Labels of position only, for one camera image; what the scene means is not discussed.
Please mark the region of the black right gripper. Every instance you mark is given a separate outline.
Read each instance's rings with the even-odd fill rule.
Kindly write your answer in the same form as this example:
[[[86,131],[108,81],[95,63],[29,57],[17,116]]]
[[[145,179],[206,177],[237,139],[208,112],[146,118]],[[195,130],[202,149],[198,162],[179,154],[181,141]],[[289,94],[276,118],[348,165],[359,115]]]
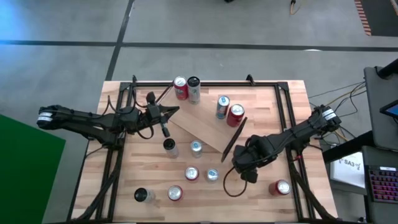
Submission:
[[[252,135],[244,146],[237,145],[232,163],[237,173],[266,166],[274,160],[274,147],[266,136]]]

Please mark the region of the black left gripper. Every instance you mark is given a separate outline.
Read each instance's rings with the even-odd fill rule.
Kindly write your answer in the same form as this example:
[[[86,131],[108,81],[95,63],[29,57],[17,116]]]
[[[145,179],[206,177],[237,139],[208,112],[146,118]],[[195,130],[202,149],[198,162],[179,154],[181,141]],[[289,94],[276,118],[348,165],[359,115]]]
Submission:
[[[162,134],[166,138],[170,137],[170,132],[166,124],[168,120],[180,109],[180,107],[158,105],[153,91],[147,94],[146,101],[147,105],[145,106],[145,112],[139,114],[139,119],[137,122],[137,134],[139,137],[144,138],[144,135],[141,134],[141,131],[143,129],[149,128],[149,137],[152,138],[154,136],[153,125],[160,124]]]

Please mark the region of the red strawberry Fanta can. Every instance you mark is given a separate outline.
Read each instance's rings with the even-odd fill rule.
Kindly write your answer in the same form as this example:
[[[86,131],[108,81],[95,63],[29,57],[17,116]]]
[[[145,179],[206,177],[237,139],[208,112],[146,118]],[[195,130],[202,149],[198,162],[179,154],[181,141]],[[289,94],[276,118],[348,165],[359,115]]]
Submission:
[[[189,181],[197,180],[199,176],[199,170],[194,166],[189,166],[185,170],[185,178]]]
[[[188,98],[187,79],[185,77],[178,76],[174,79],[173,85],[177,99],[186,100]]]
[[[183,190],[180,186],[178,185],[173,185],[169,187],[167,191],[167,196],[171,201],[179,201],[183,198]]]

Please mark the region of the white Celsius can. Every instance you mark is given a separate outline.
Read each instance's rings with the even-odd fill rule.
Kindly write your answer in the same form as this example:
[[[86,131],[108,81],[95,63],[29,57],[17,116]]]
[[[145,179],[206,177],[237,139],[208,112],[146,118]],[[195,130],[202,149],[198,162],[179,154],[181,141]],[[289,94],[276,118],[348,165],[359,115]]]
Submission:
[[[149,203],[155,200],[155,193],[150,189],[141,187],[134,192],[134,199],[137,202]]]
[[[168,138],[163,142],[163,147],[167,155],[171,158],[176,158],[179,155],[177,145],[172,138]]]
[[[188,99],[192,104],[200,102],[200,79],[198,77],[190,77],[187,80]]]

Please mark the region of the blue silver Red Bull can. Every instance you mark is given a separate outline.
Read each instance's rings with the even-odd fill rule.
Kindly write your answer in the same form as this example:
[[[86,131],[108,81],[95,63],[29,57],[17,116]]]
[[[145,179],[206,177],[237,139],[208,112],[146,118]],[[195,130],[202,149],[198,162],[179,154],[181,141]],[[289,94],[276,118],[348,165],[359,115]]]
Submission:
[[[216,107],[216,117],[219,119],[224,119],[226,117],[228,107],[230,104],[230,99],[226,95],[222,95],[218,98]]]
[[[205,179],[209,183],[214,183],[219,179],[219,172],[215,168],[208,169],[205,173]]]
[[[199,158],[202,155],[202,143],[200,141],[192,141],[191,145],[191,153],[193,157]]]

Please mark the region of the red cola can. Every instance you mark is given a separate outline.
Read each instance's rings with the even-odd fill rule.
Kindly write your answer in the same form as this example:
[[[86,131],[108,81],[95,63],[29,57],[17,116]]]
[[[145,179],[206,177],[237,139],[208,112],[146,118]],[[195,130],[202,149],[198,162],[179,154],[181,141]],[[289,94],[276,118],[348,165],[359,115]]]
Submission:
[[[269,193],[274,196],[288,195],[291,191],[291,186],[286,180],[277,180],[269,185]]]
[[[244,107],[240,104],[234,104],[230,107],[227,116],[227,125],[237,127],[243,119]]]

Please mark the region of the white paper sign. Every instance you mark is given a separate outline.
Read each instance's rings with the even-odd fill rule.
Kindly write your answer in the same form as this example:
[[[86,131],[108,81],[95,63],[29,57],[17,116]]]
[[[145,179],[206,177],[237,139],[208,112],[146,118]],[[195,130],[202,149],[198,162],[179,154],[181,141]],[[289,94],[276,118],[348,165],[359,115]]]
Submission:
[[[331,162],[330,178],[364,189],[363,154],[361,152],[356,152]]]

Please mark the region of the grey side desk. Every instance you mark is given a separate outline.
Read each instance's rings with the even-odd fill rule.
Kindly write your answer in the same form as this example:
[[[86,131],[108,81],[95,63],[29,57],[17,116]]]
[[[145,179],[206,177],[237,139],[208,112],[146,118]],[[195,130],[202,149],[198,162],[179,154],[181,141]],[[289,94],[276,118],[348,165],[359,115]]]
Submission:
[[[374,143],[377,147],[398,151],[398,124],[380,109],[398,100],[398,75],[385,80],[380,78],[374,67],[364,69],[369,113]]]

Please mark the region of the black backlit keyboard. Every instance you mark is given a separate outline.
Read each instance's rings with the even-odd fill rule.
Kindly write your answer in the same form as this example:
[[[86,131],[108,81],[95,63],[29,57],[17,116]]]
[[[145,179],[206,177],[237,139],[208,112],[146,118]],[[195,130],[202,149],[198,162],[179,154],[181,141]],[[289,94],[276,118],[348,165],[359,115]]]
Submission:
[[[398,167],[368,166],[366,177],[374,202],[398,203]]]

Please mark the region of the tablet with blue screen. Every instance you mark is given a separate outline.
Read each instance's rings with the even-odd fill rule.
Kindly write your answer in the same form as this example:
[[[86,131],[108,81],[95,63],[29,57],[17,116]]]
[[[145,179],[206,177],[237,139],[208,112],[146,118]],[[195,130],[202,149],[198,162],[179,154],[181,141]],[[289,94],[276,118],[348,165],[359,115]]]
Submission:
[[[398,119],[398,100],[381,107],[379,112],[394,119]]]

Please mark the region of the green floor mat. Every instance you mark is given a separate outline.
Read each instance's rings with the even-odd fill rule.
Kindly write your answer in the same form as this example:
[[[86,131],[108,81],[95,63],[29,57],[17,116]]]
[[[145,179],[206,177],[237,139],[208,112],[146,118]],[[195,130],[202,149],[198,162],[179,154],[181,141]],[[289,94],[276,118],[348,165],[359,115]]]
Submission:
[[[0,115],[0,224],[41,224],[65,140]]]

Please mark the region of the black pole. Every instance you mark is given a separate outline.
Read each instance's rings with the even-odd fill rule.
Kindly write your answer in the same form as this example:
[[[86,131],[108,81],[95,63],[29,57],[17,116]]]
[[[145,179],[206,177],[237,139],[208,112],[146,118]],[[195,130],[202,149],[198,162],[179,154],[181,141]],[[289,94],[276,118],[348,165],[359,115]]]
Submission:
[[[375,69],[381,79],[388,80],[393,74],[398,74],[398,58],[385,67],[375,67]]]

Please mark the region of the black striped floor mat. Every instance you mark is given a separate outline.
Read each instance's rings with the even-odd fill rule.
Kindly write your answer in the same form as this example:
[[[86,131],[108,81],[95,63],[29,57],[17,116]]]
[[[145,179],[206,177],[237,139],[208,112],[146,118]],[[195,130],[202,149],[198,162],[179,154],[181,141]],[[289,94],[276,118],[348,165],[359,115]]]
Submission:
[[[368,36],[398,37],[398,0],[354,0]]]

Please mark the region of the wooden shelf black metal frame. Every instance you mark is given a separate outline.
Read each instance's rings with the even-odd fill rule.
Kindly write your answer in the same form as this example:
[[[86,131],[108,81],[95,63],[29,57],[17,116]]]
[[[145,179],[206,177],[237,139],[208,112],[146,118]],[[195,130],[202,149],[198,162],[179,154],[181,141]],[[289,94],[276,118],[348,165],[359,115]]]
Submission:
[[[219,151],[221,160],[224,161],[239,133],[238,128],[227,125],[227,118],[216,117],[217,101],[220,96],[226,95],[230,99],[229,105],[232,106],[246,93],[248,90],[241,86],[205,83],[200,87],[200,102],[192,104],[189,100],[177,99],[175,89],[172,87],[160,97],[160,104],[179,106],[180,109],[170,118],[170,121]]]

